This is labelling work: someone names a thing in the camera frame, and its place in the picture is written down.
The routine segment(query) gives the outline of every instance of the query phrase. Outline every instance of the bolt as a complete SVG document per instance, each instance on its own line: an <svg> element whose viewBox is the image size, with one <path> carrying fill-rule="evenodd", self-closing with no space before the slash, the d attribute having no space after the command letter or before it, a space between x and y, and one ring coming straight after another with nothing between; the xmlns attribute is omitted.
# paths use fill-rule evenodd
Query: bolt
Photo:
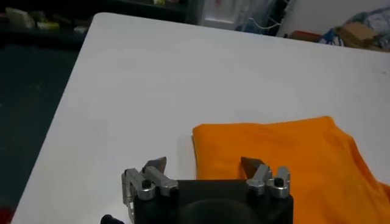
<svg viewBox="0 0 390 224"><path fill-rule="evenodd" d="M152 186L152 182L150 180L143 180L142 181L142 188L143 189L150 188L151 186Z"/></svg>
<svg viewBox="0 0 390 224"><path fill-rule="evenodd" d="M285 181L280 178L280 177L277 177L274 179L274 186L275 187L283 187L285 185Z"/></svg>

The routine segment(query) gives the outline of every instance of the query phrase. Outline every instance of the wire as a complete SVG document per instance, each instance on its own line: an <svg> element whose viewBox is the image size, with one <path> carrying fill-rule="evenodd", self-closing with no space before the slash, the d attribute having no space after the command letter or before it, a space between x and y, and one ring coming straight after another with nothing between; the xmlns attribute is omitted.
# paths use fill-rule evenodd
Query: wire
<svg viewBox="0 0 390 224"><path fill-rule="evenodd" d="M257 24L255 19L253 19L252 17L249 17L248 19L251 20L258 28L263 29L263 30L269 30L269 29L272 29L274 27L280 26L280 23L275 23L274 25L269 26L269 27L262 27L259 24Z"/></svg>
<svg viewBox="0 0 390 224"><path fill-rule="evenodd" d="M276 20L272 19L271 17L269 17L269 19L272 20L272 22L280 25L280 23L278 23Z"/></svg>

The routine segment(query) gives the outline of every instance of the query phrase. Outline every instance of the dark floor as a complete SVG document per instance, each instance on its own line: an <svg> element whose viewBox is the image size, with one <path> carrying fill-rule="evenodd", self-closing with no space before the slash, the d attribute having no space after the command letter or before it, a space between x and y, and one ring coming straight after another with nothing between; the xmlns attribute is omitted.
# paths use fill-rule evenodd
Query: dark floor
<svg viewBox="0 0 390 224"><path fill-rule="evenodd" d="M0 207L16 208L78 51L0 49Z"/></svg>

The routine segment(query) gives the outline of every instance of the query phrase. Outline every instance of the orange cloth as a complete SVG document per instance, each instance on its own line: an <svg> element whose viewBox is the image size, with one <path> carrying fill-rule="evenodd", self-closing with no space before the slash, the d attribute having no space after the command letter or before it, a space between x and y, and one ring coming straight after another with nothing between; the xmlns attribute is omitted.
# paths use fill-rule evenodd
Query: orange cloth
<svg viewBox="0 0 390 224"><path fill-rule="evenodd" d="M193 130L198 179L246 178L242 156L274 173L288 166L294 223L390 223L390 187L330 117L277 124L203 124Z"/></svg>

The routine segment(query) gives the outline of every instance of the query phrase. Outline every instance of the white tabletop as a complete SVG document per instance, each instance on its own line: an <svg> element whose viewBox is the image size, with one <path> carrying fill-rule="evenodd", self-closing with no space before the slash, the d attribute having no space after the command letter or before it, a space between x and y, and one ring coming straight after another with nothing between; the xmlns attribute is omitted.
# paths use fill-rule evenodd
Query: white tabletop
<svg viewBox="0 0 390 224"><path fill-rule="evenodd" d="M12 223L128 222L120 174L194 178L193 127L321 115L390 183L390 54L100 13Z"/></svg>

